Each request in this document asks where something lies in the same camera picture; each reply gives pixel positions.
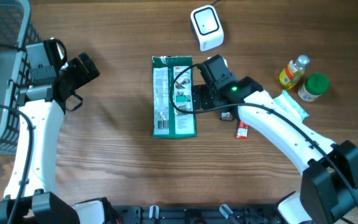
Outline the teal wet wipes pack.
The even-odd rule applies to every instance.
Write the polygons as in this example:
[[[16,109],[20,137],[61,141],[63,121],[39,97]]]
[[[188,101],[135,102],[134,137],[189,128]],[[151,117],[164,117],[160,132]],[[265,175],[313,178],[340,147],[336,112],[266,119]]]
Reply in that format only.
[[[299,120],[301,123],[309,114],[288,94],[286,90],[273,99],[283,110]]]

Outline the red snack stick packet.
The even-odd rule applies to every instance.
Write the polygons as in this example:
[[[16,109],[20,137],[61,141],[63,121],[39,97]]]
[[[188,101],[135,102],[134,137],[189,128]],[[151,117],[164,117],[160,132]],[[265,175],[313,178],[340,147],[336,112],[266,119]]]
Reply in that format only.
[[[239,121],[236,137],[238,139],[247,139],[248,127],[249,126],[247,124],[245,124],[243,121]]]

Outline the green 3M gloves package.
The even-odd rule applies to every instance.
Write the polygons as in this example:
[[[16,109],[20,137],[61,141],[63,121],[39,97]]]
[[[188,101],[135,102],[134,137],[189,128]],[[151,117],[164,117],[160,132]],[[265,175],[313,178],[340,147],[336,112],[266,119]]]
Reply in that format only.
[[[193,110],[193,64],[191,56],[153,56],[154,138],[191,138],[196,136]]]

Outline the small red white packet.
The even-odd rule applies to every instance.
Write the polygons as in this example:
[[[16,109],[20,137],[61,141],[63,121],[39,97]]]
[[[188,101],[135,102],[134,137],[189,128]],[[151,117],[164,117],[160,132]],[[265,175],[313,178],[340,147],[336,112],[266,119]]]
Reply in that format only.
[[[230,112],[221,112],[220,113],[220,120],[222,121],[232,121],[232,115]]]

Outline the green round can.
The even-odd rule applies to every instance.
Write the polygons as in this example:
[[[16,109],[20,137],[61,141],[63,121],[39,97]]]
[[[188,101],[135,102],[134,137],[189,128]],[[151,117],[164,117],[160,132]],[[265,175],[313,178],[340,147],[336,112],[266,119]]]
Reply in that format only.
[[[329,89],[329,80],[322,73],[310,75],[298,89],[298,96],[304,101],[315,101]]]

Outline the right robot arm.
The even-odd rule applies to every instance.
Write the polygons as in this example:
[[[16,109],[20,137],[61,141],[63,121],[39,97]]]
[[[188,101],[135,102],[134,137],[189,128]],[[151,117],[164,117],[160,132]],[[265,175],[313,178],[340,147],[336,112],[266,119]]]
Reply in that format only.
[[[282,109],[250,77],[239,80],[220,55],[196,65],[205,83],[195,86],[199,113],[227,111],[263,134],[301,175],[301,189],[281,199],[287,223],[335,223],[358,209],[358,147],[341,144]]]

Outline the yellow liquid soap bottle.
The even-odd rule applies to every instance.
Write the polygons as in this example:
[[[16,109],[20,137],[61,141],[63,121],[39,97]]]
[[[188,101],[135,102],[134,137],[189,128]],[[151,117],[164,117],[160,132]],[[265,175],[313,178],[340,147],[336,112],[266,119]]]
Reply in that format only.
[[[289,61],[288,65],[280,72],[278,76],[279,83],[284,90],[293,88],[305,74],[305,68],[310,59],[306,55],[300,55],[298,58]]]

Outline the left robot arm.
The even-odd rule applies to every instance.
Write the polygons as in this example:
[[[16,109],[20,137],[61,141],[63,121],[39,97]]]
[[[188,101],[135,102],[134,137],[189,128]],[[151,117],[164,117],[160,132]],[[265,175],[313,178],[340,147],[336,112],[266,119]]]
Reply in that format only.
[[[71,206],[56,190],[58,135],[68,110],[66,100],[100,74],[86,53],[68,59],[59,39],[27,45],[30,78],[17,84],[19,139],[11,179],[0,201],[0,223],[121,223],[107,198]]]

